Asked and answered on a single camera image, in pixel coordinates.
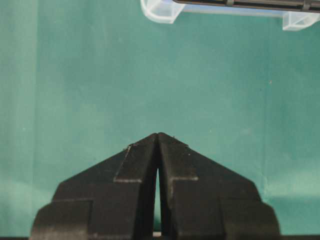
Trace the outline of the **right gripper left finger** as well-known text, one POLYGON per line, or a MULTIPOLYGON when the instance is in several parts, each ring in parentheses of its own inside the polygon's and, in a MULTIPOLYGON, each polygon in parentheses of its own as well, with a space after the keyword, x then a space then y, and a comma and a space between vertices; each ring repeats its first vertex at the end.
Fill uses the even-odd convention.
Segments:
POLYGON ((35 217, 32 240, 153 236, 158 136, 153 133, 62 181, 35 217))

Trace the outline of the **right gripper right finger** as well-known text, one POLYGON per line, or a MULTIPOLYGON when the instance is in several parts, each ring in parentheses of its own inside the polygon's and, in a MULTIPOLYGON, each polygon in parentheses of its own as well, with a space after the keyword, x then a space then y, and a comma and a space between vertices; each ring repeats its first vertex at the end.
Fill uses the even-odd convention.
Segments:
POLYGON ((277 240, 272 207, 244 176, 158 135, 161 232, 172 240, 277 240))

